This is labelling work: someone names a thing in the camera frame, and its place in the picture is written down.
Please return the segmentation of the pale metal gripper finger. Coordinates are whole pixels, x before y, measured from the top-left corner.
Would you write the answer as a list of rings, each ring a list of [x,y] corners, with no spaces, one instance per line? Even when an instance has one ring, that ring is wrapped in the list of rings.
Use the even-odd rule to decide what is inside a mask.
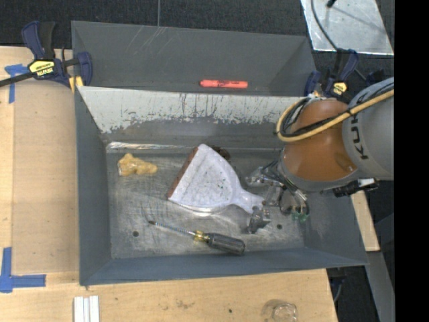
[[[264,228],[271,222],[271,213],[265,207],[253,207],[253,212],[250,216],[247,233],[256,233],[258,229]]]
[[[266,176],[265,168],[258,167],[253,172],[245,177],[245,183],[247,186],[261,186],[269,184]]]

